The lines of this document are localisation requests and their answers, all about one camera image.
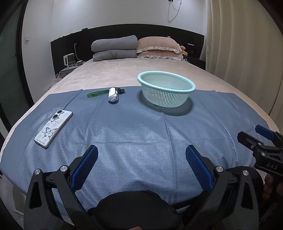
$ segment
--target basket rim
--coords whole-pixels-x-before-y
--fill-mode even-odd
[[[191,89],[189,89],[189,90],[167,89],[167,88],[164,88],[164,87],[152,85],[152,84],[147,83],[146,81],[142,80],[142,76],[144,76],[145,74],[152,74],[152,75],[154,75],[154,74],[162,74],[162,73],[166,74],[166,75],[169,75],[169,76],[173,76],[173,77],[175,77],[175,78],[177,78],[179,80],[185,81],[186,83],[188,83],[188,85],[191,86]],[[137,80],[142,85],[145,85],[145,86],[147,86],[149,88],[152,88],[152,89],[155,89],[155,90],[164,91],[166,93],[187,94],[187,93],[191,93],[191,92],[195,91],[195,89],[196,89],[196,85],[191,80],[189,80],[188,78],[185,78],[185,77],[180,76],[180,75],[175,74],[175,73],[164,72],[164,71],[145,71],[145,72],[142,72],[142,73],[138,74]]]

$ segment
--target plastic basket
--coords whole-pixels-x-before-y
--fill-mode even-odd
[[[149,102],[166,108],[181,106],[188,99],[189,93],[196,89],[189,79],[169,72],[142,72],[137,79],[144,97]]]

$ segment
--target finger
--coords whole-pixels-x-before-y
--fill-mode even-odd
[[[263,194],[262,194],[262,198],[263,199],[267,200],[267,199],[269,199],[269,197],[270,197],[270,194],[267,194],[266,192],[263,192]]]
[[[283,183],[282,182],[280,182],[279,185],[277,186],[277,193],[280,196],[283,196]]]
[[[273,187],[265,184],[264,187],[263,187],[263,191],[267,194],[271,194],[272,191],[273,191]]]
[[[274,177],[271,176],[270,174],[266,174],[265,178],[264,178],[264,181],[267,185],[272,185],[273,182],[274,182]]]

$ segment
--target phone case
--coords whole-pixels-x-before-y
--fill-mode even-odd
[[[47,149],[72,116],[73,112],[59,109],[35,136],[35,143]]]

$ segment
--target gray blue tablecloth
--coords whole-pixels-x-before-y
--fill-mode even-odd
[[[94,90],[49,95],[12,134],[0,164],[3,174],[27,193],[35,169],[55,171],[94,144],[98,160],[76,192],[85,209],[112,193],[147,189],[174,204],[201,192],[185,159],[188,145],[230,168],[254,164],[252,152],[237,142],[238,132],[272,144],[254,131],[267,123],[232,93],[196,90],[184,105],[167,109],[146,101],[140,87],[125,90],[114,105],[108,95],[87,98]],[[33,139],[59,109],[74,115],[45,150]],[[55,198],[62,209],[58,194]]]

